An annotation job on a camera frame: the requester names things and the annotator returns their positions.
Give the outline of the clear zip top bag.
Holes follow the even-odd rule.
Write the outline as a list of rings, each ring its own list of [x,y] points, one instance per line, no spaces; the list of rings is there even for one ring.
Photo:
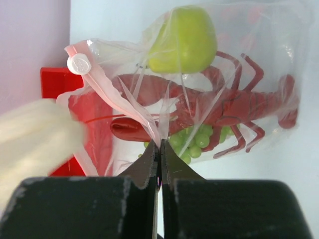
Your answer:
[[[195,6],[204,8],[212,19],[217,52],[227,53],[240,61],[240,90],[255,76],[255,70],[241,57],[245,54],[264,71],[263,79],[253,88],[254,92],[276,92],[280,78],[292,75],[295,80],[293,93],[300,102],[312,20],[311,8],[306,1],[214,0]],[[113,135],[112,175],[120,174],[140,157],[150,141],[156,145],[163,140],[169,142],[160,136],[159,126],[169,126],[176,110],[178,98],[169,97],[173,83],[200,92],[212,91],[211,82],[201,74],[205,69],[190,74],[165,74],[153,72],[148,67],[149,50],[172,10],[148,23],[138,43],[91,38],[66,48],[71,71],[81,76],[83,82],[113,109],[110,123]],[[234,64],[216,54],[209,66],[218,68],[226,87],[231,88]],[[207,115],[208,110],[191,115],[194,126],[202,125]],[[281,128],[277,115],[257,119],[253,123],[265,131],[265,136],[249,152],[272,146],[295,127]],[[236,143],[236,138],[229,136],[223,144],[191,163],[213,160],[215,153]]]

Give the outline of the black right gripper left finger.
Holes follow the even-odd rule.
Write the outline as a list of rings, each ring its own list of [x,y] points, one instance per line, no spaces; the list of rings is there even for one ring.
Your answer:
[[[116,177],[31,177],[0,221],[3,239],[155,239],[159,149]]]

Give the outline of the green fake grapes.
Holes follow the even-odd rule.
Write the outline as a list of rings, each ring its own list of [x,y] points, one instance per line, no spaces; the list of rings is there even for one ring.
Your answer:
[[[234,136],[237,143],[215,153],[213,159],[236,153],[246,146],[246,140],[238,125],[219,127],[208,124],[196,126],[170,124],[169,126],[159,126],[159,135],[169,140],[174,152],[186,164],[190,164],[193,159],[202,157],[204,153],[213,151],[217,146],[223,144],[229,136]]]

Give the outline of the green fake pear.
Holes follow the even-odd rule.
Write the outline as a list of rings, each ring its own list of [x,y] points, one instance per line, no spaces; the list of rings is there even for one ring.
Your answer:
[[[206,69],[217,52],[215,27],[199,6],[174,8],[162,24],[148,54],[148,67],[156,73],[197,73]]]

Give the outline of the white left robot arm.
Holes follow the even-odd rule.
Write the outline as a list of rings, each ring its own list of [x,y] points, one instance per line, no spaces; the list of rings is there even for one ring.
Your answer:
[[[0,207],[20,181],[47,176],[85,142],[82,123],[52,99],[40,99],[0,117]]]

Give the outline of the red fake lobster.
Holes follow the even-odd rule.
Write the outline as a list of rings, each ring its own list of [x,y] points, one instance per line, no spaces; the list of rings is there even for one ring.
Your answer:
[[[299,98],[294,95],[295,80],[292,75],[284,75],[279,80],[276,92],[254,92],[253,88],[263,79],[264,71],[249,56],[241,57],[255,70],[255,76],[242,90],[239,83],[242,75],[242,65],[233,56],[217,52],[218,57],[231,61],[235,66],[235,76],[231,88],[226,87],[221,71],[209,66],[201,72],[212,84],[212,91],[200,92],[191,88],[183,88],[172,84],[170,98],[178,98],[173,119],[169,122],[169,136],[194,126],[191,115],[196,111],[203,113],[208,110],[203,124],[211,131],[209,144],[204,146],[204,152],[212,151],[220,144],[223,130],[230,129],[236,136],[238,144],[214,155],[217,159],[223,155],[246,149],[249,152],[264,136],[265,131],[253,123],[268,116],[277,115],[278,124],[283,129],[291,129],[296,125]]]

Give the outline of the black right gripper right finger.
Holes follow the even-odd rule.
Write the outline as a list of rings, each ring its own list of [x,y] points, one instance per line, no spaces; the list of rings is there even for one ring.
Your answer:
[[[208,180],[161,142],[166,239],[310,239],[292,190],[274,180]]]

